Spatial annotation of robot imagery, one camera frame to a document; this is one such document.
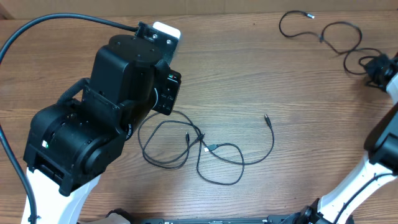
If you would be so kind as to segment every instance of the wooden table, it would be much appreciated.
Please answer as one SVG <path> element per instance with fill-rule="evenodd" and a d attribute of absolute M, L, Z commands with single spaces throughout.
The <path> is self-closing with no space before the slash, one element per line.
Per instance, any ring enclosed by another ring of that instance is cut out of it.
<path fill-rule="evenodd" d="M 398 50 L 397 12 L 320 12 L 316 19 L 284 22 L 293 34 L 317 32 L 335 21 L 351 21 L 363 32 L 362 47 L 390 56 Z M 196 173 L 198 147 L 179 170 L 158 169 L 145 162 L 137 136 L 108 166 L 85 203 L 80 219 L 103 218 L 123 208 L 146 217 L 264 217 L 299 211 L 334 189 L 358 163 L 370 130 L 391 108 L 387 94 L 363 86 L 364 77 L 346 75 L 343 57 L 312 37 L 286 39 L 279 34 L 282 13 L 215 16 L 112 17 L 135 25 L 162 21 L 182 31 L 183 42 L 172 68 L 182 74 L 175 105 L 206 133 L 210 144 L 239 145 L 245 161 L 263 156 L 271 145 L 264 113 L 272 120 L 276 143 L 262 163 L 247 166 L 234 186 L 209 184 Z M 26 21 L 0 21 L 0 44 Z M 23 34 L 0 69 L 0 121 L 25 167 L 22 155 L 29 124 L 38 110 L 54 104 L 70 85 L 89 77 L 96 51 L 110 37 L 127 32 L 74 19 L 48 21 Z M 356 34 L 333 29 L 327 39 L 339 49 Z M 349 61 L 355 65 L 353 55 Z M 143 129 L 144 139 L 165 116 Z M 184 150 L 185 126 L 160 130 L 148 152 L 171 157 Z M 220 154 L 239 159 L 236 151 Z M 240 166 L 202 153 L 208 178 L 232 181 Z M 24 189 L 5 153 L 0 151 L 1 223 L 19 223 Z M 354 213 L 356 223 L 396 223 L 398 182 L 377 191 Z"/>

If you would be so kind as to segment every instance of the thick black wire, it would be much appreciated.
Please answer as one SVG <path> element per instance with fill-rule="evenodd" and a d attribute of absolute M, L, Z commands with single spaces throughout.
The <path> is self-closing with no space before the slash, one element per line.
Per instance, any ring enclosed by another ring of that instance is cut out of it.
<path fill-rule="evenodd" d="M 217 145 L 216 145 L 216 149 L 219 148 L 219 147 L 222 147 L 222 146 L 233 146 L 233 147 L 235 147 L 235 148 L 238 150 L 238 152 L 239 152 L 240 155 L 241 155 L 242 162 L 235 162 L 235 161 L 231 161 L 231 160 L 229 160 L 229 159 L 222 158 L 222 157 L 220 157 L 219 155 L 215 154 L 215 153 L 214 153 L 214 150 L 209 150 L 209 152 L 210 152 L 213 156 L 215 156 L 216 158 L 218 158 L 218 159 L 220 159 L 220 160 L 222 160 L 222 161 L 224 161 L 224 162 L 229 162 L 229 163 L 231 163 L 231 164 L 236 164 L 236 165 L 242 166 L 242 172 L 241 172 L 241 175 L 239 176 L 239 178 L 237 179 L 237 181 L 235 181 L 235 182 L 233 182 L 233 183 L 225 184 L 225 183 L 220 183 L 220 182 L 215 182 L 215 181 L 209 180 L 209 179 L 205 178 L 204 176 L 202 176 L 202 174 L 201 174 L 200 171 L 199 171 L 199 162 L 200 162 L 200 155 L 201 155 L 201 145 L 203 144 L 205 147 L 208 147 L 207 144 L 204 142 L 203 138 L 200 138 L 200 139 L 195 140 L 190 146 L 188 146 L 188 148 L 187 148 L 184 152 L 181 153 L 181 155 L 179 155 L 178 157 L 176 157 L 175 159 L 172 159 L 172 160 L 170 160 L 170 161 L 158 161 L 158 160 L 156 160 L 156 159 L 151 158 L 151 157 L 146 153 L 145 149 L 146 149 L 147 145 L 149 144 L 150 140 L 152 139 L 152 137 L 154 136 L 154 134 L 156 133 L 156 131 L 157 131 L 164 123 L 180 123 L 180 124 L 186 124 L 186 125 L 189 125 L 189 126 L 191 126 L 191 127 L 194 128 L 195 132 L 197 133 L 198 138 L 202 135 L 200 129 L 199 129 L 197 126 L 195 126 L 195 125 L 193 124 L 193 122 L 191 121 L 191 119 L 190 119 L 187 115 L 185 115 L 185 114 L 184 114 L 183 112 L 181 112 L 181 111 L 173 111 L 173 112 L 182 115 L 185 119 L 188 120 L 189 123 L 186 123 L 186 122 L 183 122 L 183 121 L 171 121 L 171 120 L 163 121 L 163 122 L 161 122 L 160 124 L 158 124 L 158 126 L 154 129 L 154 131 L 152 132 L 152 134 L 149 136 L 148 140 L 146 141 L 145 145 L 142 145 L 141 138 L 140 138 L 140 131 L 141 131 L 141 128 L 142 128 L 142 126 L 143 126 L 149 119 L 153 118 L 154 116 L 158 115 L 159 113 L 154 113 L 154 114 L 148 116 L 148 117 L 141 123 L 141 125 L 138 127 L 138 130 L 137 130 L 137 137 L 138 137 L 138 143 L 139 143 L 139 145 L 140 145 L 140 147 L 141 147 L 141 149 L 142 149 L 142 155 L 143 155 L 144 159 L 145 159 L 147 162 L 149 162 L 150 164 L 152 164 L 152 165 L 154 165 L 154 166 L 161 167 L 161 168 L 164 168 L 164 169 L 178 169 L 178 168 L 180 168 L 180 167 L 183 165 L 183 163 L 185 163 L 185 161 L 187 160 L 188 155 L 185 157 L 185 160 L 183 161 L 183 163 L 180 164 L 180 165 L 178 166 L 178 168 L 174 168 L 174 167 L 173 167 L 173 168 L 170 168 L 170 167 L 162 166 L 162 165 L 160 165 L 160 164 L 169 164 L 169 163 L 171 163 L 171 162 L 175 162 L 175 161 L 179 160 L 179 159 L 180 159 L 182 156 L 184 156 L 186 153 L 189 154 L 189 149 L 190 149 L 194 144 L 196 144 L 197 142 L 200 142 L 200 146 L 199 146 L 199 155 L 198 155 L 198 162 L 197 162 L 197 172 L 198 172 L 199 176 L 200 176 L 202 179 L 204 179 L 204 180 L 206 180 L 206 181 L 208 181 L 208 182 L 211 182 L 211 183 L 213 183 L 213 184 L 219 184 L 219 185 L 233 185 L 233 184 L 238 183 L 238 182 L 240 181 L 240 179 L 242 178 L 243 172 L 244 172 L 244 166 L 257 164 L 257 163 L 263 161 L 264 159 L 266 159 L 266 158 L 268 157 L 268 155 L 272 152 L 272 150 L 273 150 L 273 148 L 274 148 L 274 144 L 275 144 L 275 135 L 274 135 L 274 130 L 273 130 L 272 126 L 269 126 L 269 128 L 270 128 L 270 130 L 271 130 L 271 133 L 272 133 L 272 146 L 271 146 L 270 150 L 268 151 L 268 153 L 267 153 L 263 158 L 261 158 L 261 159 L 259 159 L 259 160 L 257 160 L 257 161 L 254 161 L 254 162 L 245 162 L 241 149 L 240 149 L 237 145 L 235 145 L 235 144 L 232 144 L 232 143 L 217 144 Z"/>
<path fill-rule="evenodd" d="M 18 174 L 18 177 L 20 178 L 22 185 L 25 188 L 27 198 L 29 199 L 29 205 L 30 205 L 30 217 L 29 220 L 32 224 L 36 223 L 36 218 L 37 218 L 37 209 L 36 209 L 36 200 L 33 194 L 32 186 L 30 186 L 29 180 L 25 176 L 24 171 L 21 168 L 21 165 L 19 165 L 14 153 L 12 152 L 11 146 L 7 141 L 7 137 L 4 134 L 4 131 L 2 130 L 1 124 L 0 124 L 0 141 L 1 144 L 8 156 L 8 159 L 10 160 L 12 166 L 14 167 L 15 171 Z"/>
<path fill-rule="evenodd" d="M 108 21 L 106 19 L 100 19 L 97 17 L 93 17 L 93 16 L 86 16 L 86 15 L 82 15 L 82 14 L 74 14 L 74 13 L 55 13 L 55 14 L 49 14 L 46 16 L 42 16 L 42 17 L 38 17 L 36 19 L 31 20 L 30 22 L 28 22 L 27 24 L 23 25 L 22 27 L 20 27 L 18 30 L 16 30 L 11 36 L 10 38 L 8 38 L 6 40 L 6 42 L 4 43 L 3 47 L 0 50 L 0 65 L 1 62 L 4 59 L 4 56 L 6 55 L 8 49 L 10 48 L 11 44 L 22 34 L 24 33 L 27 29 L 31 28 L 34 25 L 37 25 L 41 22 L 47 21 L 47 20 L 51 20 L 51 19 L 66 19 L 66 18 L 71 18 L 71 19 L 83 19 L 86 21 L 91 21 L 91 22 L 97 22 L 100 24 L 104 24 L 104 25 L 108 25 L 108 26 L 112 26 L 112 27 L 116 27 L 119 29 L 124 29 L 124 30 L 128 30 L 128 31 L 132 31 L 135 32 L 138 30 L 137 27 L 131 27 L 131 26 L 126 26 L 123 24 L 119 24 L 117 22 L 112 22 L 112 21 Z M 15 158 L 14 153 L 12 152 L 12 149 L 10 148 L 6 136 L 3 132 L 3 130 L 1 129 L 0 126 L 0 131 L 1 131 L 1 143 L 4 147 L 4 150 L 7 153 L 8 158 L 11 161 L 11 164 L 14 166 L 19 178 L 21 179 L 21 182 L 25 188 L 27 197 L 29 199 L 29 205 L 30 205 L 30 217 L 29 217 L 29 221 L 32 224 L 36 223 L 36 219 L 37 219 L 37 209 L 36 209 L 36 202 L 35 202 L 35 197 L 33 194 L 33 190 L 32 187 L 30 186 L 29 181 L 27 180 L 25 174 L 23 173 L 21 166 L 19 165 L 18 161 Z"/>
<path fill-rule="evenodd" d="M 346 210 L 346 208 L 349 206 L 349 204 L 366 188 L 368 187 L 373 181 L 378 180 L 380 177 L 384 177 L 387 175 L 394 175 L 394 174 L 379 174 L 375 175 L 370 179 L 366 184 L 364 184 L 355 194 L 343 205 L 341 208 L 340 212 L 338 213 L 337 217 L 335 218 L 335 221 L 333 224 L 337 224 L 338 220 L 340 219 L 340 216 L 343 214 L 343 212 Z"/>
<path fill-rule="evenodd" d="M 154 114 L 148 116 L 146 119 L 143 120 L 143 122 L 141 123 L 141 125 L 138 127 L 138 130 L 137 130 L 137 138 L 138 138 L 138 143 L 139 143 L 139 145 L 140 145 L 140 147 L 141 147 L 142 156 L 144 157 L 144 159 L 145 159 L 148 163 L 150 163 L 150 164 L 152 164 L 152 165 L 154 165 L 154 166 L 156 166 L 156 167 L 160 167 L 160 168 L 164 168 L 164 169 L 179 169 L 179 168 L 181 168 L 181 167 L 184 165 L 184 163 L 187 161 L 190 148 L 191 148 L 194 144 L 196 144 L 197 142 L 199 142 L 199 155 L 198 155 L 198 161 L 197 161 L 197 172 L 198 172 L 198 175 L 199 175 L 203 180 L 205 180 L 205 181 L 207 181 L 207 182 L 210 182 L 210 183 L 212 183 L 212 184 L 218 184 L 218 185 L 234 185 L 234 184 L 238 183 L 238 182 L 241 180 L 242 176 L 243 176 L 244 165 L 242 165 L 242 172 L 241 172 L 241 174 L 239 175 L 238 179 L 235 180 L 235 181 L 232 182 L 232 183 L 222 183 L 222 182 L 217 182 L 217 181 L 214 181 L 214 180 L 209 180 L 209 179 L 207 179 L 206 177 L 204 177 L 204 176 L 200 173 L 200 171 L 199 171 L 199 162 L 200 162 L 200 154 L 201 154 L 201 145 L 203 144 L 205 147 L 207 147 L 206 143 L 205 143 L 204 140 L 203 140 L 204 134 L 201 133 L 200 129 L 199 129 L 197 126 L 195 126 L 195 125 L 193 124 L 193 122 L 191 121 L 191 119 L 190 119 L 187 115 L 185 115 L 183 112 L 181 112 L 181 111 L 175 111 L 175 110 L 173 110 L 173 112 L 182 115 L 185 119 L 188 120 L 189 123 L 183 122 L 183 121 L 174 121 L 174 120 L 163 121 L 163 122 L 161 122 L 160 124 L 158 124 L 158 126 L 154 129 L 154 131 L 152 132 L 151 136 L 149 136 L 148 140 L 146 141 L 145 145 L 142 145 L 141 138 L 140 138 L 140 131 L 141 131 L 141 128 L 142 128 L 142 126 L 143 126 L 149 119 L 153 118 L 154 116 L 158 115 L 159 113 L 154 113 Z M 179 156 L 176 157 L 175 159 L 172 159 L 171 161 L 158 161 L 158 160 L 152 158 L 151 156 L 149 156 L 149 155 L 146 153 L 146 151 L 145 151 L 147 145 L 149 144 L 149 142 L 150 142 L 150 140 L 152 139 L 152 137 L 155 135 L 156 131 L 157 131 L 164 123 L 178 123 L 178 124 L 189 125 L 189 126 L 193 127 L 193 129 L 195 130 L 195 132 L 196 132 L 196 134 L 197 134 L 197 136 L 198 136 L 198 138 L 196 138 L 196 140 L 194 140 L 191 144 L 189 144 L 189 145 L 187 146 L 187 149 L 186 149 L 184 152 L 182 152 L 181 155 L 179 155 Z M 242 153 L 241 149 L 240 149 L 238 146 L 234 145 L 234 144 L 230 144 L 230 143 L 228 143 L 228 144 L 229 144 L 230 146 L 235 147 L 235 148 L 238 150 L 238 152 L 239 152 L 240 155 L 241 155 L 242 163 L 244 163 L 243 153 Z M 184 161 L 183 161 L 180 165 L 177 165 L 177 166 L 174 166 L 174 167 L 167 167 L 167 166 L 162 166 L 162 165 L 160 165 L 160 164 L 170 164 L 170 163 L 172 163 L 172 162 L 175 162 L 175 161 L 179 160 L 179 159 L 180 159 L 183 155 L 185 155 L 185 154 L 187 154 L 187 156 L 185 157 Z"/>
<path fill-rule="evenodd" d="M 310 35 L 314 35 L 314 36 L 318 37 L 318 38 L 319 38 L 319 41 L 320 41 L 321 43 L 322 43 L 322 42 L 326 43 L 336 54 L 338 54 L 338 55 L 346 54 L 346 55 L 345 55 L 345 58 L 344 58 L 344 60 L 343 60 L 343 68 L 344 68 L 344 71 L 345 71 L 345 72 L 351 73 L 351 74 L 353 74 L 353 75 L 365 75 L 365 74 L 367 74 L 367 72 L 352 72 L 350 69 L 348 69 L 348 67 L 347 67 L 347 65 L 346 65 L 346 62 L 347 62 L 348 56 L 349 56 L 352 52 L 359 52 L 359 51 L 362 51 L 362 50 L 374 50 L 374 51 L 376 51 L 377 53 L 379 53 L 379 55 L 382 54 L 380 50 L 374 49 L 374 48 L 361 48 L 361 49 L 357 49 L 357 47 L 358 47 L 358 46 L 360 45 L 360 43 L 362 42 L 362 37 L 363 37 L 362 31 L 361 31 L 361 29 L 360 29 L 358 26 L 356 26 L 356 25 L 354 25 L 354 24 L 352 24 L 352 23 L 350 23 L 350 22 L 346 22 L 346 21 L 332 22 L 332 23 L 326 25 L 326 26 L 323 28 L 321 34 L 317 34 L 317 33 L 315 33 L 315 32 L 310 32 L 310 31 L 306 31 L 306 32 L 301 32 L 301 33 L 294 34 L 294 35 L 287 35 L 287 34 L 285 34 L 285 33 L 282 31 L 282 20 L 283 20 L 287 15 L 289 15 L 289 14 L 302 14 L 302 15 L 305 16 L 305 17 L 309 17 L 309 16 L 308 16 L 309 14 L 308 14 L 307 12 L 304 12 L 304 11 L 293 10 L 293 11 L 286 12 L 286 13 L 280 18 L 280 21 L 279 21 L 279 31 L 280 31 L 280 33 L 281 33 L 284 37 L 288 37 L 288 38 L 293 38 L 293 37 L 296 37 L 296 36 L 299 36 L 299 35 L 304 35 L 304 34 L 310 34 Z M 354 28 L 354 29 L 358 32 L 358 34 L 359 34 L 359 40 L 358 40 L 357 44 L 356 44 L 352 49 L 350 49 L 350 50 L 345 50 L 345 51 L 341 51 L 341 52 L 340 52 L 340 51 L 336 50 L 336 49 L 334 48 L 334 46 L 333 46 L 331 43 L 329 43 L 329 41 L 327 41 L 327 40 L 325 39 L 325 31 L 326 31 L 326 29 L 327 29 L 328 27 L 330 27 L 330 26 L 337 25 L 337 24 L 344 24 L 344 25 L 350 26 L 350 27 Z"/>

